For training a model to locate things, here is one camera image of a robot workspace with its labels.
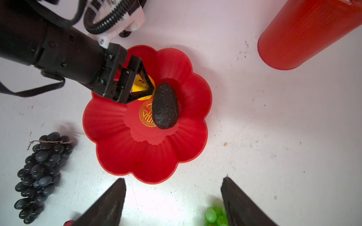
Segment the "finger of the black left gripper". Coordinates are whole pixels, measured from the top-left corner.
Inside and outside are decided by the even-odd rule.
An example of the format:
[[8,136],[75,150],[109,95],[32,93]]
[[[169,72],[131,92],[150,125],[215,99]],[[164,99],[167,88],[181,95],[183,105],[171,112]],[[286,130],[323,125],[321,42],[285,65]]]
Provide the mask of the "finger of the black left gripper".
[[131,94],[133,94],[134,101],[138,100],[139,98],[143,98],[153,94],[153,92],[155,91],[155,85],[152,83],[150,77],[148,76],[146,67],[144,66],[144,63],[140,57],[132,55],[128,63],[127,69],[134,71],[136,73],[136,76],[139,74],[148,87],[148,89],[145,91],[132,92]]

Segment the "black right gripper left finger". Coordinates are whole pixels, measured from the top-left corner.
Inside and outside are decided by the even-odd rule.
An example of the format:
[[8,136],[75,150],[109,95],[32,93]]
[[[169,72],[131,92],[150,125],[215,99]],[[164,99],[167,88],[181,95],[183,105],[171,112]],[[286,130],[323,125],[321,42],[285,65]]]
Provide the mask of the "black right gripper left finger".
[[118,226],[126,196],[124,179],[114,184],[79,218],[75,226]]

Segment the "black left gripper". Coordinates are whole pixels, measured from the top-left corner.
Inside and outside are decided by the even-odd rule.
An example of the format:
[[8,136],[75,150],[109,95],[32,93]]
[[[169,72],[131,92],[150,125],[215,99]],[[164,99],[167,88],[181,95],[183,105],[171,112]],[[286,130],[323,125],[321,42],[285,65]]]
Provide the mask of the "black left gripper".
[[[22,98],[60,89],[66,79],[76,81],[104,98],[120,104],[134,101],[136,73],[120,67],[127,50],[118,44],[102,48],[97,41],[74,28],[86,1],[79,1],[73,19],[53,13],[38,1],[1,1],[1,57],[33,65],[53,84],[14,92],[1,85],[1,93]],[[117,70],[120,77],[114,78]]]

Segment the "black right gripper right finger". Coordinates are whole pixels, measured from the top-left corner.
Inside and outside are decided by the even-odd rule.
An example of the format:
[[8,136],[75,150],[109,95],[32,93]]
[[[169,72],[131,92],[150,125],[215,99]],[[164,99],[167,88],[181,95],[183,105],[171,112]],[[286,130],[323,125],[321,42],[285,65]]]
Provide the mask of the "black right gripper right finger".
[[223,179],[221,193],[230,226],[277,226],[230,177]]

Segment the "yellow fake lemon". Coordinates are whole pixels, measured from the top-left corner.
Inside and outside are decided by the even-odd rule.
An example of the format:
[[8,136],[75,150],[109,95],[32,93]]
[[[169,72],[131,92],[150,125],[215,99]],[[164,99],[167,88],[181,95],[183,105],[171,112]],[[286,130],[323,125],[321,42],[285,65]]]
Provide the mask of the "yellow fake lemon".
[[[144,80],[142,79],[142,77],[138,74],[135,78],[135,81],[134,81],[134,84],[132,86],[132,92],[139,92],[139,91],[145,91],[147,90],[148,87],[147,87],[147,84],[144,82]],[[143,97],[143,98],[139,98],[138,101],[144,101],[144,100],[149,100],[149,99],[152,99],[153,96],[154,96],[154,93],[149,95],[149,96],[146,96],[146,97]]]

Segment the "green fake grape bunch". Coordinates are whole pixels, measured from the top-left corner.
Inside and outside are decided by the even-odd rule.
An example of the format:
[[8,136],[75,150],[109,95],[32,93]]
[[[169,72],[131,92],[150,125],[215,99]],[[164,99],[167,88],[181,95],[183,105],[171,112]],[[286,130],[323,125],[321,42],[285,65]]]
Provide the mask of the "green fake grape bunch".
[[218,204],[214,204],[205,212],[206,226],[229,226],[226,210]]

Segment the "dark fake avocado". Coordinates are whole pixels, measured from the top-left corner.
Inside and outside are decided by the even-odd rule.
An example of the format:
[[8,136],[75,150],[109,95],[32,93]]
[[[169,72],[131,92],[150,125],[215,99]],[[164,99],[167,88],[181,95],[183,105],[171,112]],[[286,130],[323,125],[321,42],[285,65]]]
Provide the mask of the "dark fake avocado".
[[179,106],[176,91],[166,82],[160,83],[156,88],[152,102],[152,119],[161,130],[170,129],[178,122]]

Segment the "black fake grape bunch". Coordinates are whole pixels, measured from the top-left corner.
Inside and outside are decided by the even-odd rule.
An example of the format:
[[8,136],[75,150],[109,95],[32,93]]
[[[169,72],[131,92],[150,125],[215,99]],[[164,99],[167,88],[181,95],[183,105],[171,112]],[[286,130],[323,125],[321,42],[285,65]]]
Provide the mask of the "black fake grape bunch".
[[32,153],[17,172],[20,182],[15,191],[20,193],[14,208],[24,224],[33,223],[44,211],[44,203],[54,193],[61,179],[61,168],[73,152],[74,141],[67,135],[52,132],[29,142]]

